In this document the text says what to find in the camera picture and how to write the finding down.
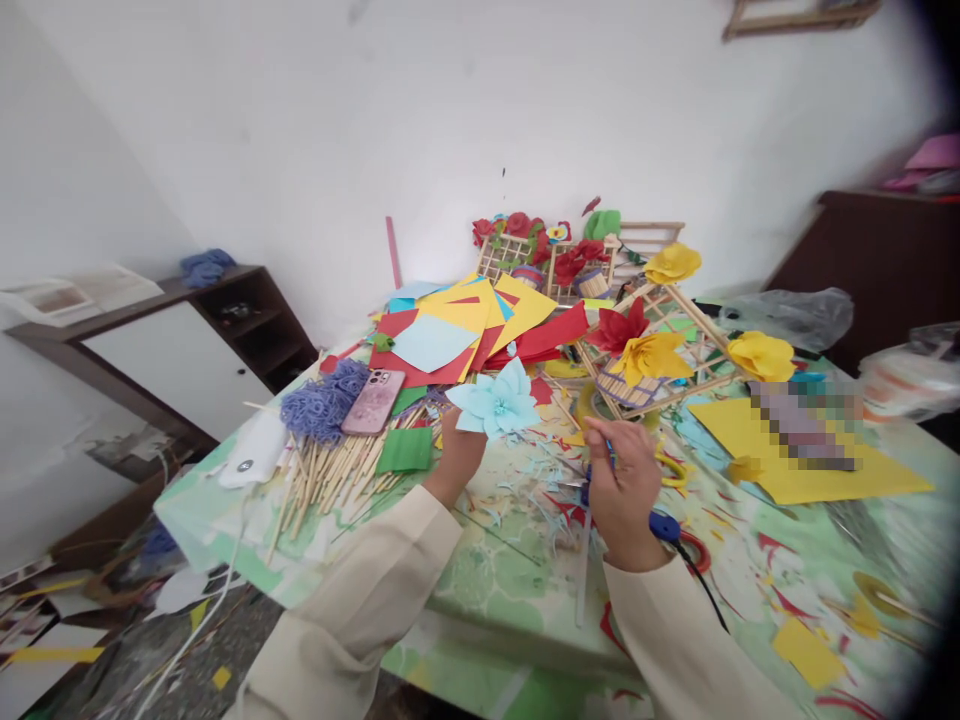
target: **hand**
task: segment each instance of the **hand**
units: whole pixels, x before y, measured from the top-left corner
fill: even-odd
[[[647,572],[666,565],[667,551],[650,532],[650,512],[660,494],[656,445],[640,425],[586,418],[584,439],[593,465],[590,507],[607,543],[606,560],[624,572]],[[607,440],[617,455],[611,468]]]
[[[457,502],[460,493],[477,473],[483,452],[487,448],[484,433],[457,430],[460,409],[453,408],[443,416],[443,455],[437,469],[423,482],[437,500],[449,510]]]

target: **green tablecloth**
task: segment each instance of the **green tablecloth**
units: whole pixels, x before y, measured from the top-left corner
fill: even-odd
[[[936,611],[949,582],[941,558],[952,562],[941,548],[953,547],[953,528],[960,519],[960,458],[916,427],[885,431],[878,438],[881,448],[938,490],[855,505],[853,510],[862,511],[856,522],[866,527],[857,530],[847,519],[848,530],[867,533],[873,526],[889,538],[889,552],[871,538],[862,553],[824,505],[778,509],[727,482],[717,469],[729,458],[688,411],[676,414],[673,424],[688,446],[668,444],[667,449],[682,454],[696,470],[684,490],[664,488],[661,505],[708,548],[712,566],[707,581],[736,641],[811,716],[849,717],[849,710],[829,704],[829,698],[850,696],[891,712],[915,682],[921,657],[885,637],[869,640],[850,632],[820,597],[852,605],[852,574],[859,570],[883,579],[906,601]],[[569,431],[559,415],[538,429],[548,435]],[[240,492],[224,490],[206,477],[227,459],[236,441],[234,434],[155,506],[197,568],[228,560],[240,533]],[[575,626],[575,543],[564,530],[553,531],[560,511],[544,497],[542,480],[548,470],[539,461],[546,457],[545,447],[559,452],[548,442],[500,442],[488,449],[468,488],[472,507],[464,501],[465,512],[456,515],[465,532],[453,559],[427,610],[387,654],[383,667],[491,719],[652,717],[647,689],[616,640],[596,548],[586,620],[583,628]],[[540,478],[535,477],[538,471]],[[421,479],[411,477],[375,498],[362,519],[392,506]],[[336,557],[354,529],[348,520],[357,507],[325,517],[311,513],[298,540],[281,541],[267,567],[283,484],[274,480],[262,492],[247,505],[237,569],[292,607],[322,581],[325,562]],[[574,527],[578,534],[580,526]],[[691,584],[691,592],[698,591]],[[846,678],[815,692],[773,651],[771,642],[788,612],[809,615],[805,622],[821,628],[831,647],[844,646]],[[921,642],[929,631],[910,620],[883,621]]]

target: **blue cloth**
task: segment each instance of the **blue cloth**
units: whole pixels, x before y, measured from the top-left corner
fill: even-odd
[[[180,261],[183,270],[183,284],[189,288],[205,288],[216,284],[228,267],[237,263],[220,248],[207,250],[199,255],[191,255]]]

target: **phone case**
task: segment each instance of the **phone case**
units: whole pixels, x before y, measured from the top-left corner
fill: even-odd
[[[347,435],[377,435],[390,419],[393,403],[406,374],[399,370],[374,370],[347,413],[340,429]]]

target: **white cabinet door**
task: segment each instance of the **white cabinet door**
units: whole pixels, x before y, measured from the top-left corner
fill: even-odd
[[[83,344],[216,440],[273,394],[190,303],[108,330]]]

